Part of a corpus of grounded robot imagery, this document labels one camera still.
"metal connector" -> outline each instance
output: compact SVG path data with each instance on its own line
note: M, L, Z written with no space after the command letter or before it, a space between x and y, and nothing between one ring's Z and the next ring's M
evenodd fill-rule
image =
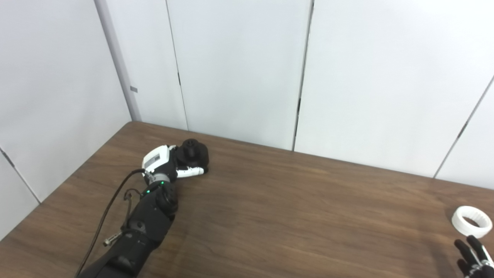
M117 241L117 239L119 239L120 237L122 236L122 231L112 235L111 237L105 239L105 241L103 242L103 245L105 247L107 246L111 246L115 241Z

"cable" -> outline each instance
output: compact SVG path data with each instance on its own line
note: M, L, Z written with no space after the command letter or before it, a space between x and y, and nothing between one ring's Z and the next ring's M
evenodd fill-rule
M94 234L91 245L89 246L89 249L87 250L87 253L84 256L84 259L82 260L81 265L77 269L76 275L74 276L75 278L77 278L77 276L79 276L79 274L81 274L82 268L86 264L86 261L89 258L89 255L91 254L91 251L94 247L94 244L96 243L96 240L98 239L98 235L99 235L99 232L101 231L101 227L103 226L103 222L105 222L106 215L108 214L108 211L110 210L110 207L112 206L113 201L115 201L115 198L117 198L117 195L119 194L120 190L122 189L124 184L127 182L127 180L130 177L132 177L134 174L145 173L145 172L146 172L145 169L136 169L136 170L130 172L130 174L128 174L127 177L125 177L125 179L122 181L119 188L117 188L117 191L115 191L115 194L113 194L113 197L110 200L110 202L108 203L108 206L106 207L105 212L103 212L103 216L101 216L101 220L99 221L98 228L96 229L96 233Z
M127 201L127 194L130 192L130 191L134 191L137 193L137 195L141 195L141 192L139 192L139 190L135 189L135 188L129 188L127 190L125 190L125 193L123 194L123 200L124 201Z

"black knob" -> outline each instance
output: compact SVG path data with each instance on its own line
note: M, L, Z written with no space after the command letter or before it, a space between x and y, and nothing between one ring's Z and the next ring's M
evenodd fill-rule
M187 139L182 144L184 148L184 154L188 158L195 158L199 155L199 142L195 139Z

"panel seam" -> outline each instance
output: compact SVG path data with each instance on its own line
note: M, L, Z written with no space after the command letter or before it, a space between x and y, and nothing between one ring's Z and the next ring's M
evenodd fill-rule
M450 149L448 150L448 152L446 153L446 156L444 157L443 161L441 162L441 164L439 165L439 168L437 169L436 173L434 174L434 179L437 178L437 175L439 174L440 170L442 169L442 167L444 166L444 163L446 162L446 160L448 159L448 157L450 156L451 154L451 151L453 150L454 146L456 146L456 143L458 142L458 140L460 139L461 135L463 135L463 132L465 131L466 127L468 126L468 124L470 123L470 120L472 119L473 115L475 114L475 112L477 111L477 109L479 108L480 106L480 103L482 102L482 100L484 99L484 97L486 96L487 94L487 91L489 91L489 89L491 88L491 85L492 83L494 82L494 75L492 76L491 80L489 81L489 83L487 84L487 87L486 89L484 90L484 92L482 93L482 95L480 96L480 99L479 101L477 102L477 104L475 105L475 107L473 108L472 110L472 113L470 113L470 116L468 117L468 119L466 120L465 124L463 125L463 127L461 128L460 132L458 133L458 136L456 137L456 139L454 140L453 144L451 145Z
M306 61L307 61L307 49L308 49L308 46L309 46L310 27L311 27L311 24L312 24L312 15L314 14L314 1L315 0L311 0L310 10L309 10L309 19L308 19L308 22L307 22L307 32L306 32L306 35L305 35L305 48L304 48L304 56L303 56L303 61L302 61L302 73L301 73L301 76L300 76L300 86L299 86L299 90L298 90L297 112L296 112L296 115L295 115L295 126L293 128L293 140L291 142L291 150L292 151L295 151L295 140L296 140L296 137L297 137L298 116L300 114L300 104L302 102L302 88L304 86L305 65L306 65Z
M168 0L165 0L165 4L166 4L166 14L168 16L168 24L170 26L171 44L173 45L173 55L175 55L175 66L177 67L177 76L178 76L178 83L180 85L180 94L182 95L182 105L184 107L185 125L187 126L187 130L189 131L189 121L187 120L187 110L185 109L184 92L182 89L182 81L180 80L180 71L178 70L177 51L175 49L175 39L173 38L173 30L171 27L171 18L170 18L170 10L168 8Z
M0 152L2 153L2 155L5 157L5 159L7 160L7 162L9 162L9 164L11 165L11 167L14 169L15 173L17 174L17 176L22 180L22 182L24 183L24 185L29 189L29 192L33 195L33 197L36 199L36 202L38 202L38 204L41 204L41 201L40 199L38 198L38 196L36 196L36 194L34 193L33 189L29 186L29 183L26 181L26 179L21 175L21 173L17 170L17 168L15 167L14 163L12 162L12 160L10 159L10 157L7 155L7 153L1 148L0 146Z

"robotic arm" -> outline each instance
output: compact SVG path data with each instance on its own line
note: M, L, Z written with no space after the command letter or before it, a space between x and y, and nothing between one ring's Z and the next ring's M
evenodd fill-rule
M170 229L178 209L173 182L207 173L207 147L195 139L180 147L163 145L148 153L142 162L148 187L121 228L106 243L110 250L77 278L135 278L151 252Z

